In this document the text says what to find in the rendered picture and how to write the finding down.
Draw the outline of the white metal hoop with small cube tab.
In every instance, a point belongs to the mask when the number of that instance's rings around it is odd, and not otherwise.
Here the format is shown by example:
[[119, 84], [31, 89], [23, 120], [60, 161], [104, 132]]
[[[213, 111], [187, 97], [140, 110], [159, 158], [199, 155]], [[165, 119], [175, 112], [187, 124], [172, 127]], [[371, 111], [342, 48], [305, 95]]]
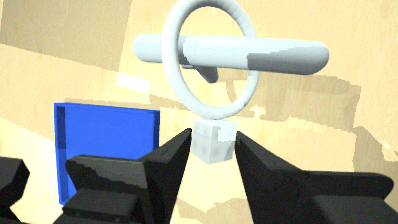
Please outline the white metal hoop with small cube tab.
[[215, 7], [231, 16], [243, 36], [258, 38], [253, 22], [235, 0], [180, 0], [167, 17], [163, 35], [161, 58], [166, 78], [177, 98], [194, 117], [190, 152], [207, 165], [233, 160], [237, 122], [224, 120], [239, 113], [252, 99], [260, 72], [249, 70], [245, 89], [239, 98], [224, 107], [213, 107], [200, 101], [189, 89], [178, 59], [178, 39], [186, 18], [203, 7]]

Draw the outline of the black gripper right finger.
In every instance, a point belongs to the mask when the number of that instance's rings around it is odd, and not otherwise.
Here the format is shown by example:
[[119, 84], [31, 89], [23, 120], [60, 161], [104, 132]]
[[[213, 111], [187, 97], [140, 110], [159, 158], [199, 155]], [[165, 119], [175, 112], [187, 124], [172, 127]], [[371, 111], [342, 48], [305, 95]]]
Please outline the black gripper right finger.
[[318, 195], [380, 197], [393, 190], [389, 176], [371, 172], [302, 170], [236, 132], [235, 156], [254, 224], [297, 224]]

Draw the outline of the blue tray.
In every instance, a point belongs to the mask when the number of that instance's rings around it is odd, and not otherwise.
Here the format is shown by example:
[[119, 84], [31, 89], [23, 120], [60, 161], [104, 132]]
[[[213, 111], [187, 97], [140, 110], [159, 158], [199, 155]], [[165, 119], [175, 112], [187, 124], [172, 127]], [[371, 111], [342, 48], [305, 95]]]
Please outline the blue tray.
[[159, 147], [160, 110], [54, 103], [59, 204], [77, 193], [65, 162], [78, 154], [137, 159]]

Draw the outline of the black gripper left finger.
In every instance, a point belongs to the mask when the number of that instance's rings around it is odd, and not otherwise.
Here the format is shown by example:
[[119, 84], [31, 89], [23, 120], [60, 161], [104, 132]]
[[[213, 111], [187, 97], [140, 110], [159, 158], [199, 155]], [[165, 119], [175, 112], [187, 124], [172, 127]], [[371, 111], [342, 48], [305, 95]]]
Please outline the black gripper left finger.
[[146, 224], [170, 224], [190, 154], [192, 128], [137, 159], [78, 154], [65, 162], [76, 189], [141, 199]]

